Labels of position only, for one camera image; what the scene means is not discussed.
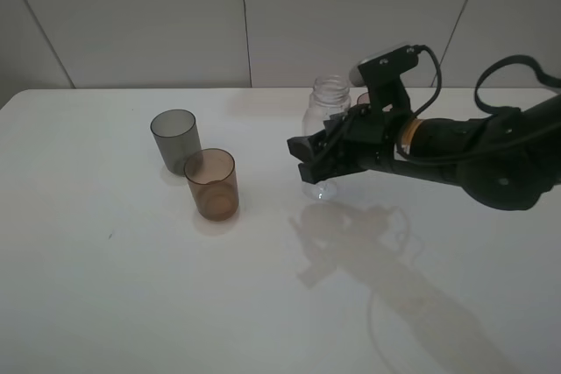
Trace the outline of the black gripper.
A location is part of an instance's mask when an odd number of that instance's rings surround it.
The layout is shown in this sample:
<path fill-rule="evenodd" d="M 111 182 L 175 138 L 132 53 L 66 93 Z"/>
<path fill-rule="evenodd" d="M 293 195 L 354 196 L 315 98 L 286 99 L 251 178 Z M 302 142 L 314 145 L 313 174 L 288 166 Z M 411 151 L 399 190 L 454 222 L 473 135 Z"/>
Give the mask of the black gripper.
<path fill-rule="evenodd" d="M 394 151 L 397 134 L 411 116 L 405 109 L 376 115 L 369 105 L 357 105 L 329 116 L 322 131 L 290 138 L 288 150 L 299 160 L 301 180 L 308 184 L 366 170 L 413 173 L 415 166 L 397 159 Z"/>

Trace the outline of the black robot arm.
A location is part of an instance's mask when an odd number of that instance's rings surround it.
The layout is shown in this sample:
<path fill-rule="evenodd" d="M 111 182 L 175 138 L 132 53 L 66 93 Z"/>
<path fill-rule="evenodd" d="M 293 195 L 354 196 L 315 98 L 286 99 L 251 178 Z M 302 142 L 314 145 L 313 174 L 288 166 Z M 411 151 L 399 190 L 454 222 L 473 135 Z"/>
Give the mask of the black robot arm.
<path fill-rule="evenodd" d="M 489 208 L 528 210 L 560 183 L 560 99 L 465 121 L 359 104 L 290 138 L 288 149 L 309 184 L 372 170 L 461 187 Z"/>

